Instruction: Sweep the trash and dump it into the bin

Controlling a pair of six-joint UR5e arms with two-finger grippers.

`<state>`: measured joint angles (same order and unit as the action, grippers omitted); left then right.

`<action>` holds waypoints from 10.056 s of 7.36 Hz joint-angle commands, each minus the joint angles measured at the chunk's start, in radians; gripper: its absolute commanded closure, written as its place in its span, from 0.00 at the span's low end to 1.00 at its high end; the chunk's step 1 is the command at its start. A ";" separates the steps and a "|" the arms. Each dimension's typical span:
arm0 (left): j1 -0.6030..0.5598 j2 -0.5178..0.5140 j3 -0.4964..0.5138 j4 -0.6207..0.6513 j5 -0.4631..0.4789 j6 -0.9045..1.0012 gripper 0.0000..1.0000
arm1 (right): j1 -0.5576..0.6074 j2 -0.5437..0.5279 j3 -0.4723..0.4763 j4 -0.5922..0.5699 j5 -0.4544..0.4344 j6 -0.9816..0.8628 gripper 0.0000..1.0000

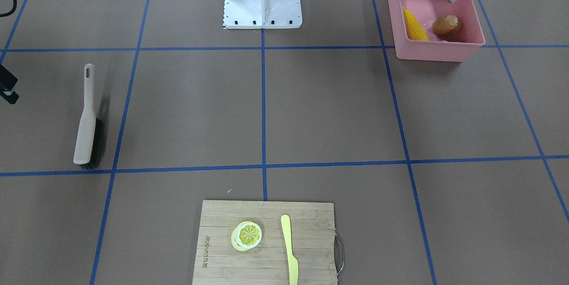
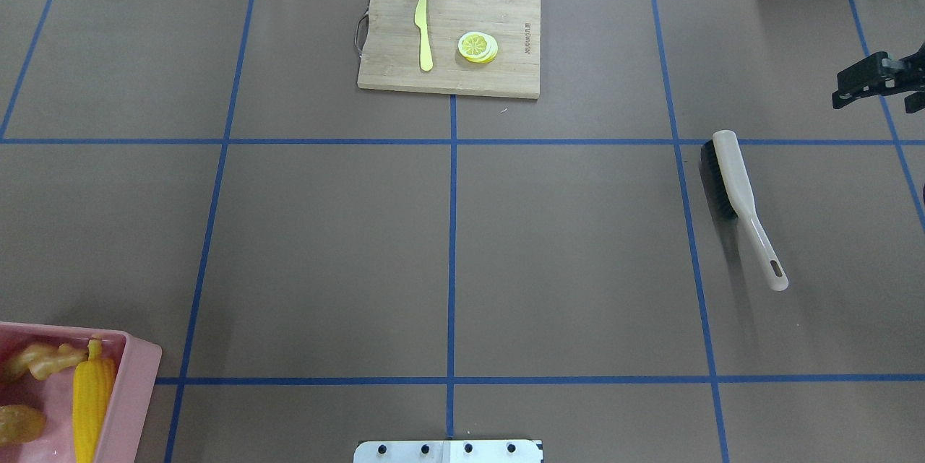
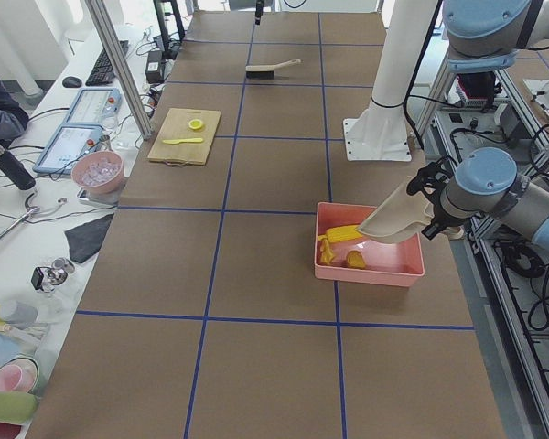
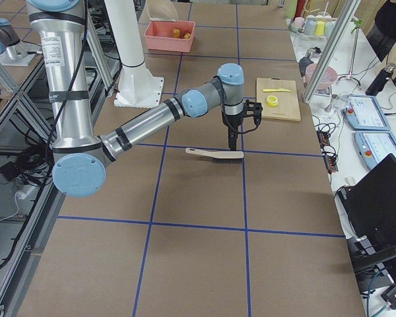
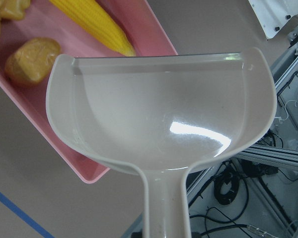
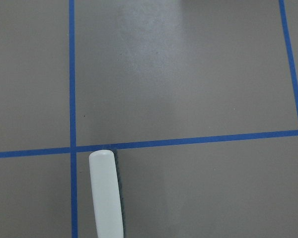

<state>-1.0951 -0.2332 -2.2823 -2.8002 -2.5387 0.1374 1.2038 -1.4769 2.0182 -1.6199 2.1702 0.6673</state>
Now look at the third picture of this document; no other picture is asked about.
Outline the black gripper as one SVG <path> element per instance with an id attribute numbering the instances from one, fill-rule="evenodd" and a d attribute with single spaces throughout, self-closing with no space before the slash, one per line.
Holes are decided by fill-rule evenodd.
<path id="1" fill-rule="evenodd" d="M 449 179 L 453 176 L 446 165 L 445 160 L 430 162 L 425 167 L 420 168 L 417 174 L 406 186 L 406 194 L 409 196 L 422 193 L 429 203 L 433 206 L 433 218 L 428 226 L 422 230 L 422 234 L 429 240 L 453 226 L 453 216 L 446 212 L 442 205 L 441 196 Z"/>

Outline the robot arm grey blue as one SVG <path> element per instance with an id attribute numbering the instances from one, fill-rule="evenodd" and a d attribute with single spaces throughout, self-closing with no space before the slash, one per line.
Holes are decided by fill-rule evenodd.
<path id="1" fill-rule="evenodd" d="M 549 251 L 549 191 L 521 174 L 499 148 L 475 150 L 452 173 L 440 162 L 430 163 L 406 186 L 409 196 L 419 192 L 433 205 L 433 218 L 422 231 L 428 239 L 482 213 Z"/>
<path id="2" fill-rule="evenodd" d="M 520 50 L 549 40 L 549 1 L 449 0 L 443 3 L 443 22 L 451 72 L 502 70 Z"/>

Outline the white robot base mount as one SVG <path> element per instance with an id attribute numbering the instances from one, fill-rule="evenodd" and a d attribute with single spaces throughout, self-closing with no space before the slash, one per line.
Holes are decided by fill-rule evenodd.
<path id="1" fill-rule="evenodd" d="M 404 119 L 381 123 L 369 131 L 365 120 L 347 118 L 342 123 L 346 156 L 349 161 L 410 162 Z"/>

